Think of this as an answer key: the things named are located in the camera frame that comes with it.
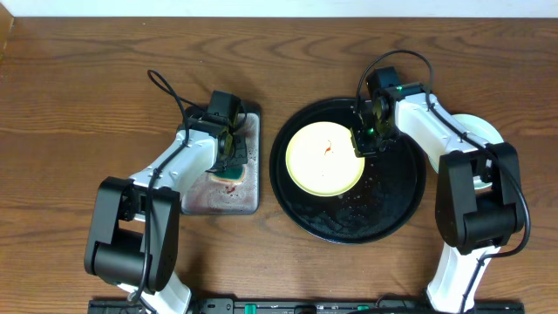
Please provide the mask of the light green plate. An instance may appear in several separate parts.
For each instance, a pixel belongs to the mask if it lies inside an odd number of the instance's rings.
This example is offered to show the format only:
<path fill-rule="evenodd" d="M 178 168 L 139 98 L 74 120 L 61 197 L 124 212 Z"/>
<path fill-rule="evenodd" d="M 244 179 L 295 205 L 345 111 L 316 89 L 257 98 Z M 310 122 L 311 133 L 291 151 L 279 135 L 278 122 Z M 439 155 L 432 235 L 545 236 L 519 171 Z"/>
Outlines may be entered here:
<path fill-rule="evenodd" d="M 500 135 L 499 131 L 489 122 L 483 120 L 480 117 L 471 114 L 459 113 L 453 114 L 453 118 L 456 119 L 468 131 L 480 136 L 481 138 L 489 141 L 492 144 L 499 144 L 504 142 L 504 139 Z M 430 156 L 428 156 L 428 159 L 434 171 L 438 173 L 438 162 L 433 160 Z M 492 183 L 484 182 L 479 176 L 475 176 L 473 178 L 473 185 L 475 190 L 481 190 L 490 188 L 492 186 Z"/>

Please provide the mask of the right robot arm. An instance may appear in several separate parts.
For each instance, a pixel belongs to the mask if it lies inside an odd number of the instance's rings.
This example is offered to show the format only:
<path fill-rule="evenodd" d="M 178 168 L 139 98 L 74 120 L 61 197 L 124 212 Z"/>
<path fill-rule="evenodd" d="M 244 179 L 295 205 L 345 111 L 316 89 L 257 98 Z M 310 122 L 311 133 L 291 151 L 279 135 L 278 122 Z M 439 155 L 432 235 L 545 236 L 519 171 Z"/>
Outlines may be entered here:
<path fill-rule="evenodd" d="M 404 135 L 437 160 L 435 220 L 444 248 L 426 295 L 437 312 L 466 313 L 487 265 L 519 254 L 531 234 L 518 154 L 462 126 L 422 84 L 376 85 L 370 96 L 354 105 L 356 154 L 376 154 Z"/>

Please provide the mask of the yellow plate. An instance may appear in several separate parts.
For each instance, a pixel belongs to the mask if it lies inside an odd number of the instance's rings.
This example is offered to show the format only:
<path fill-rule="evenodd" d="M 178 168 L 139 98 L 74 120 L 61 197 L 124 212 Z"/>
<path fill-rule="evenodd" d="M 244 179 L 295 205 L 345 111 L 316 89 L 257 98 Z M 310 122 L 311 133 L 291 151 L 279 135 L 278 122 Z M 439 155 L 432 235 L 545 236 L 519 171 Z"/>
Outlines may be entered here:
<path fill-rule="evenodd" d="M 291 137 L 285 163 L 291 180 L 304 192 L 331 197 L 357 184 L 365 159 L 355 155 L 349 128 L 319 121 L 302 127 Z"/>

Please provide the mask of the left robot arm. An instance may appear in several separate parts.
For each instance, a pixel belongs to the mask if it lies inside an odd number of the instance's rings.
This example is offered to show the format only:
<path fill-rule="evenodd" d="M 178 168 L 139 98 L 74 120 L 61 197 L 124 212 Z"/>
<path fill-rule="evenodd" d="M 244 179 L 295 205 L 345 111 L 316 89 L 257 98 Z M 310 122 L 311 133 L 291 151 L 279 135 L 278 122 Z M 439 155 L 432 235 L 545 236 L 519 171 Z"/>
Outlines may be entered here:
<path fill-rule="evenodd" d="M 174 271 L 179 220 L 200 176 L 233 158 L 247 160 L 243 136 L 181 129 L 149 166 L 99 185 L 84 256 L 85 271 L 128 294 L 149 313 L 185 313 L 191 290 Z"/>

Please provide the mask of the green scrub sponge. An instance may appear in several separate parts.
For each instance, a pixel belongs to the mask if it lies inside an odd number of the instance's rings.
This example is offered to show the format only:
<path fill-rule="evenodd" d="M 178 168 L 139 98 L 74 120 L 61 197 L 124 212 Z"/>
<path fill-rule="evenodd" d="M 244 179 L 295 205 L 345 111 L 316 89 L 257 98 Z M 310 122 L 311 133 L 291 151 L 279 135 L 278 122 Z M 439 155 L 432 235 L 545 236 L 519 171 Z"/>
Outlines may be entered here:
<path fill-rule="evenodd" d="M 240 165 L 235 167 L 223 168 L 221 171 L 214 172 L 213 176 L 215 176 L 218 180 L 223 181 L 242 181 L 244 173 L 245 168 L 243 165 Z"/>

